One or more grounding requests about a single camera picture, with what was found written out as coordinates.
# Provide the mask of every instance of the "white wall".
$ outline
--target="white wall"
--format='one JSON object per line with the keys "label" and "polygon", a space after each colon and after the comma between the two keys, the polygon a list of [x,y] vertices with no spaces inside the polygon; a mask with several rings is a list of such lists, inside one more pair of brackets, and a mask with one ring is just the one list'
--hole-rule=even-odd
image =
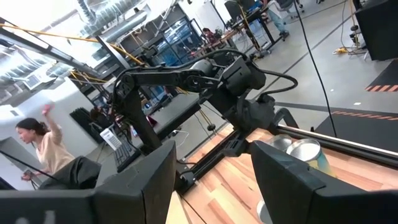
{"label": "white wall", "polygon": [[75,122],[69,115],[73,110],[83,107],[92,109],[93,105],[69,80],[55,90],[42,90],[20,104],[17,109],[21,115],[9,119],[0,119],[0,140],[8,137],[14,138],[35,158],[36,153],[32,145],[23,143],[16,133],[16,124],[27,117],[45,121],[42,116],[43,106],[54,104],[51,112],[54,121],[59,124],[63,132],[63,142],[68,151],[74,156],[85,156],[98,147],[98,144]]}
{"label": "white wall", "polygon": [[[224,3],[225,1],[219,0],[214,1],[215,7],[220,14],[221,18],[224,22],[231,19]],[[209,28],[214,32],[215,29],[224,30],[223,21],[218,17],[216,11],[209,1],[205,0],[194,0],[192,4],[188,4],[187,1],[182,1],[179,3],[182,10],[186,13],[189,19],[195,19],[199,28],[193,23],[195,29],[197,29],[200,33],[200,30],[203,28]]]}
{"label": "white wall", "polygon": [[[171,5],[172,0],[146,0],[144,4],[147,4],[151,9],[148,21],[156,19],[161,13],[165,12]],[[217,0],[215,7],[219,12],[224,22],[231,19],[224,3],[225,0]],[[193,0],[192,4],[188,4],[187,0],[179,2],[180,7],[189,19],[195,19],[200,27],[193,25],[193,27],[200,33],[200,31],[207,27],[214,31],[215,29],[224,29],[223,21],[218,17],[216,11],[212,8],[209,0]]]}
{"label": "white wall", "polygon": [[22,170],[3,155],[0,155],[0,177],[17,190],[34,190],[30,182],[21,180],[22,175]]}

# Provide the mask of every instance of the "duct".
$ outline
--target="duct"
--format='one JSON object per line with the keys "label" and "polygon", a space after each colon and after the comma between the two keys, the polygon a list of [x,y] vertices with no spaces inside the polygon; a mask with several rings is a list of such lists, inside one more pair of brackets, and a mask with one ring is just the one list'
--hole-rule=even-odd
{"label": "duct", "polygon": [[132,9],[139,0],[114,0],[107,3],[105,7],[96,13],[96,22],[87,24],[81,30],[81,36],[87,37],[101,30],[106,24],[114,21],[117,17],[123,15]]}
{"label": "duct", "polygon": [[122,36],[123,34],[129,32],[139,24],[143,23],[147,19],[148,13],[146,11],[139,11],[135,13],[132,17],[123,21],[119,25],[113,27],[105,34],[102,35],[102,38],[109,42],[114,42],[117,38]]}
{"label": "duct", "polygon": [[[94,24],[85,24],[80,31],[80,35],[82,37],[88,37],[99,30],[101,30],[106,24],[114,21],[117,17],[123,15],[126,13],[128,10],[132,9],[136,4],[139,3],[140,0],[112,0],[107,3],[102,9],[99,9],[98,12],[96,13],[96,21]],[[17,59],[12,59],[9,57],[5,57],[4,61],[0,62],[1,65],[4,65],[4,63],[8,63],[9,60],[17,60]],[[41,66],[44,65],[44,61],[48,61],[48,59],[44,56],[41,56],[40,58],[33,59],[33,62],[31,63],[26,63],[25,60],[19,60],[18,62],[13,61],[11,64],[15,65],[15,67],[10,68],[9,70],[5,70],[2,73],[0,73],[0,86],[6,86],[10,85],[13,82],[12,79],[10,79],[10,76],[20,76],[20,77],[25,77],[28,74],[32,73],[35,69],[38,69]],[[58,63],[55,65],[55,68],[52,68],[51,71],[48,72],[48,74],[63,74],[63,76],[68,75],[68,71],[71,69],[70,66],[64,65],[62,63]]]}
{"label": "duct", "polygon": [[79,12],[79,15],[83,22],[89,24],[95,24],[96,16],[95,13],[88,7],[86,0],[76,0],[76,10]]}

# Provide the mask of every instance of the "woman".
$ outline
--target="woman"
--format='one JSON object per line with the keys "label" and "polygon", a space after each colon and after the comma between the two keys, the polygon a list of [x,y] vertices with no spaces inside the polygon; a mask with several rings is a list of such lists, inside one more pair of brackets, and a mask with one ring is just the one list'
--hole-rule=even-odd
{"label": "woman", "polygon": [[207,40],[210,42],[210,43],[214,43],[214,42],[216,42],[217,41],[217,38],[215,37],[215,34],[209,29],[209,28],[203,28],[203,33],[205,34],[205,36],[206,36],[206,38],[207,38]]}
{"label": "woman", "polygon": [[[49,130],[46,125],[38,122],[34,118],[26,118],[16,125],[19,138],[26,144],[35,144],[36,154],[41,164],[45,166],[42,172],[53,175],[62,167],[67,165],[75,158],[67,151],[62,143],[62,133],[57,124],[49,116],[52,107],[46,105],[43,115],[49,124]],[[34,175],[40,175],[40,172],[33,172]],[[24,174],[22,180],[29,181],[31,176]]]}

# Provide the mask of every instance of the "workbench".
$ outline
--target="workbench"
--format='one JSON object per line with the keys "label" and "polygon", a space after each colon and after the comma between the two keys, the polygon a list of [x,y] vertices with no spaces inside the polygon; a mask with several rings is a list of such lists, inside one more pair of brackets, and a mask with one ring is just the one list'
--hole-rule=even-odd
{"label": "workbench", "polygon": [[[250,13],[249,15],[247,15],[246,20],[248,21],[248,23],[252,23],[256,20],[258,20],[262,26],[262,28],[265,30],[269,41],[271,42],[271,44],[269,44],[269,46],[267,46],[266,50],[269,50],[270,48],[272,48],[278,41],[280,41],[282,39],[282,37],[278,37],[276,40],[273,38],[271,32],[269,31],[267,24],[264,22],[264,20],[261,17],[261,14],[265,13],[268,10],[267,7],[263,7],[262,9],[256,9],[254,10],[252,13]],[[233,25],[232,27],[233,29],[231,30],[227,30],[227,32],[221,37],[220,40],[217,40],[214,43],[209,43],[206,44],[205,46],[203,46],[200,50],[198,50],[197,52],[195,52],[194,55],[198,55],[201,54],[205,49],[214,49],[215,47],[217,47],[218,45],[222,44],[223,42],[226,42],[228,39],[232,38],[232,36],[234,36],[235,34],[241,32],[243,29],[245,29],[245,25],[244,25],[244,20],[241,19],[239,21],[237,21],[235,23],[235,25]],[[254,45],[258,45],[258,41],[256,40],[255,37],[252,37],[252,43],[253,46]]]}
{"label": "workbench", "polygon": [[[219,131],[188,162],[199,161],[232,131],[231,125]],[[257,129],[248,137],[248,141],[267,142],[271,137],[267,131]],[[340,180],[364,190],[398,189],[398,170],[327,148],[323,148],[323,152]],[[225,157],[185,195],[173,194],[167,223],[261,223],[256,211],[261,198],[251,156]]]}

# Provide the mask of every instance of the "wooden table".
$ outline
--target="wooden table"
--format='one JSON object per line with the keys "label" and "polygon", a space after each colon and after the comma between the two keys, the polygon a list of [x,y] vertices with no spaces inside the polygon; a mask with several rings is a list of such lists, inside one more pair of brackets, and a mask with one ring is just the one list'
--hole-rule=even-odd
{"label": "wooden table", "polygon": [[[232,132],[229,125],[219,131],[211,141],[199,149],[189,162],[197,162],[223,138]],[[272,135],[265,130],[253,132],[248,141],[268,141]],[[398,189],[398,171],[379,166],[362,159],[323,149],[333,172],[347,183],[364,190]],[[261,199],[250,155],[224,158],[202,177],[195,186],[179,200],[179,214],[185,215],[181,222],[191,224],[252,224],[260,223],[256,207]],[[169,213],[176,211],[170,206]]]}

